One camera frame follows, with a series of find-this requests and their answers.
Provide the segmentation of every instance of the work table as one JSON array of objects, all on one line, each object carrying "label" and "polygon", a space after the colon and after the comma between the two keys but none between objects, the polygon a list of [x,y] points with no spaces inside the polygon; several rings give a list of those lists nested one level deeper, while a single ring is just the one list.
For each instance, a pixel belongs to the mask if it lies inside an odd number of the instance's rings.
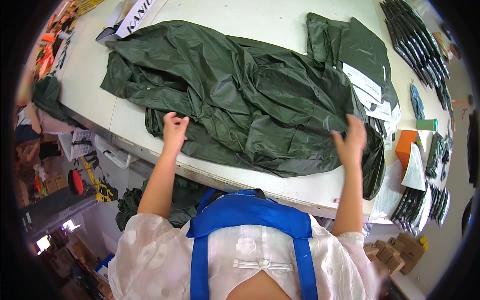
[{"label": "work table", "polygon": [[[57,77],[61,81],[61,102],[78,117],[97,126],[100,134],[137,156],[156,163],[163,141],[154,138],[145,128],[145,107],[117,98],[100,88],[105,76],[110,49],[95,41],[103,22],[119,0],[105,0],[94,10],[81,16],[74,28],[67,57]],[[446,135],[449,116],[443,111],[436,92],[423,86],[410,67],[393,50],[384,14],[378,0],[315,1],[279,0],[156,0],[142,26],[166,20],[185,20],[213,28],[223,34],[252,38],[279,45],[298,53],[306,53],[306,16],[314,12],[334,20],[349,21],[352,16],[379,36],[387,47],[392,69],[392,82],[399,98],[401,130],[415,130],[415,116],[410,102],[410,84],[419,90],[425,106],[425,118],[437,118],[439,133]],[[428,153],[432,132],[420,131],[424,150]],[[397,160],[396,141],[385,152],[386,166]],[[260,188],[265,194],[317,216],[335,217],[343,186],[343,167],[309,176],[280,178],[262,172],[235,168],[180,154],[177,173],[208,186],[233,191]],[[363,201],[365,221],[374,200]]]}]

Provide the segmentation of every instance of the blue apron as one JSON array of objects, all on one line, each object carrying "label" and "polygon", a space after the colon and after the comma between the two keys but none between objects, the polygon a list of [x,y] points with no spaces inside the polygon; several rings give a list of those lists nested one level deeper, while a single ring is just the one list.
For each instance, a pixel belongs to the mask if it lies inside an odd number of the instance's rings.
[{"label": "blue apron", "polygon": [[318,299],[312,254],[308,239],[312,225],[308,214],[278,204],[270,198],[261,199],[255,190],[225,194],[208,204],[215,190],[209,189],[201,199],[197,216],[190,220],[186,237],[195,239],[192,252],[190,297],[208,300],[208,235],[220,228],[240,225],[261,225],[276,228],[293,238],[300,279],[301,297]]}]

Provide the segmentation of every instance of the plastic basket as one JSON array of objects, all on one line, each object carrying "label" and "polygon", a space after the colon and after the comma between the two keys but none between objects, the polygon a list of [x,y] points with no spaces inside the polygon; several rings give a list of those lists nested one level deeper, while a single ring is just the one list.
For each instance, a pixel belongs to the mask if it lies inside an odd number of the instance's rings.
[{"label": "plastic basket", "polygon": [[68,161],[72,161],[72,159],[87,155],[88,152],[90,152],[90,145],[72,145],[72,143],[79,142],[82,139],[84,139],[85,141],[92,141],[94,135],[95,134],[93,133],[93,131],[83,130],[80,128],[76,128],[75,131],[73,131],[73,134],[71,134],[70,132],[64,132],[62,134],[59,134],[59,141]]},{"label": "plastic basket", "polygon": [[107,142],[98,135],[94,139],[95,147],[108,157],[115,165],[122,169],[129,167],[130,163],[138,160],[139,157],[131,154],[130,152],[123,150],[122,148]]}]

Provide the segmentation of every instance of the person's right hand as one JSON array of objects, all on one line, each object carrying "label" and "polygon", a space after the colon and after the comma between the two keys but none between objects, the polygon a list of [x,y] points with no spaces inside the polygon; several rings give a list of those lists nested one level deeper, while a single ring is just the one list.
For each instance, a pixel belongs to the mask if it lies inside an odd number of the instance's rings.
[{"label": "person's right hand", "polygon": [[347,115],[348,133],[344,140],[338,131],[331,131],[336,152],[345,168],[361,167],[363,149],[367,144],[367,132],[363,121],[353,115]]},{"label": "person's right hand", "polygon": [[183,142],[187,140],[185,131],[187,130],[189,117],[175,117],[176,112],[172,111],[163,117],[163,151],[162,154],[177,157]]}]

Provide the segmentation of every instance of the green cup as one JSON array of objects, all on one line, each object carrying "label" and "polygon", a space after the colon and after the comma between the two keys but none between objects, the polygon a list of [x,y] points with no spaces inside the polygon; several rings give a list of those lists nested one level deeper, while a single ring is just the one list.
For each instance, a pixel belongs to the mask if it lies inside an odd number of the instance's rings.
[{"label": "green cup", "polygon": [[437,119],[417,120],[417,130],[437,131],[438,130],[438,120]]}]

